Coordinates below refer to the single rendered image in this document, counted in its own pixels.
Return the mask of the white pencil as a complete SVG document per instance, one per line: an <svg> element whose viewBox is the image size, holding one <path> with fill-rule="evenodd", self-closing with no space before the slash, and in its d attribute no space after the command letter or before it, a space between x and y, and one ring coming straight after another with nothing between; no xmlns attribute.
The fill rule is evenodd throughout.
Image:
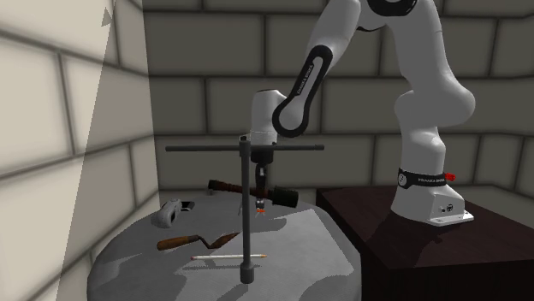
<svg viewBox="0 0 534 301"><path fill-rule="evenodd" d="M266 258L265 254L251 254L249 258ZM192 256L190 257L192 261L195 260L219 260L219 259L245 259L245 256L242 254L235 255L209 255L209 256Z"/></svg>

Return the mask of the grey handheld device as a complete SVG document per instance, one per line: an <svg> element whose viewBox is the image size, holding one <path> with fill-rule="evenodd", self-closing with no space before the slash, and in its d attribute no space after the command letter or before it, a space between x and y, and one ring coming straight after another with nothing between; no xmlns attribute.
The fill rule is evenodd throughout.
<svg viewBox="0 0 534 301"><path fill-rule="evenodd" d="M158 228L171 228L181 212L189 212L194 206L194 201L182 201L178 198L170 199L151 216L151 224Z"/></svg>

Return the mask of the rusty brown tool black end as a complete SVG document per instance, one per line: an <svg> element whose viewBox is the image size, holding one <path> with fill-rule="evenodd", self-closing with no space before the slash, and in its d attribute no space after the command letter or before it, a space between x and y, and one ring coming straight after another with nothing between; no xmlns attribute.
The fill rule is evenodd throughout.
<svg viewBox="0 0 534 301"><path fill-rule="evenodd" d="M210 180L208 182L208 188L213 191L244 192L242 186L229 184L219 180ZM264 210L265 199L269 199L274 205L281 205L289 208L295 208L299 201L299 194L296 191L283 189L277 186L272 189L252 187L249 189L249 194L256 198L257 210Z"/></svg>

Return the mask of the dark brown robot stand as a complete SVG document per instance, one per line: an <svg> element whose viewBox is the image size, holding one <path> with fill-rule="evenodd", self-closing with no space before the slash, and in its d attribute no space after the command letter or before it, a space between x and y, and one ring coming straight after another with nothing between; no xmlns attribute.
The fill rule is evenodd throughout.
<svg viewBox="0 0 534 301"><path fill-rule="evenodd" d="M534 301L534 229L476 204L435 227L393 213L392 186L317 190L361 257L362 301Z"/></svg>

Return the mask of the dark grey T-shaped wrench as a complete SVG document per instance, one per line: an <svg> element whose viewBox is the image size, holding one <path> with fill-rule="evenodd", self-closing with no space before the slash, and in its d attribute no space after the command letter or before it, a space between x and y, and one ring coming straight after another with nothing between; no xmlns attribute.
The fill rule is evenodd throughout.
<svg viewBox="0 0 534 301"><path fill-rule="evenodd" d="M242 205L242 244L243 260L240 264L240 282L252 284L254 281L254 267L252 265L251 251L251 223L250 223L250 196L267 198L270 190L259 189L257 186L252 189L249 180L249 165L253 152L274 153L275 151L323 151L324 145L277 145L272 142L270 145L252 145L252 140L246 135L240 136L237 145L168 145L164 148L167 152L179 151L238 151L240 156L241 185L240 187L227 183L218 183L216 188L219 191L239 192L241 194Z"/></svg>

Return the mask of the grey round table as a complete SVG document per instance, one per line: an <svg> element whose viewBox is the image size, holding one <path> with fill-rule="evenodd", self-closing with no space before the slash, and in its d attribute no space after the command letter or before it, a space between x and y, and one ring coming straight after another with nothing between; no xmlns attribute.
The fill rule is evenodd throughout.
<svg viewBox="0 0 534 301"><path fill-rule="evenodd" d="M143 217L118 233L97 256L87 282L88 301L359 301L360 255L328 214L311 204L266 205L251 214L255 279L240 282L237 259L192 256L243 252L241 196L219 192L195 198L171 228ZM208 243L240 233L218 249L200 241L159 251L157 242L200 235Z"/></svg>

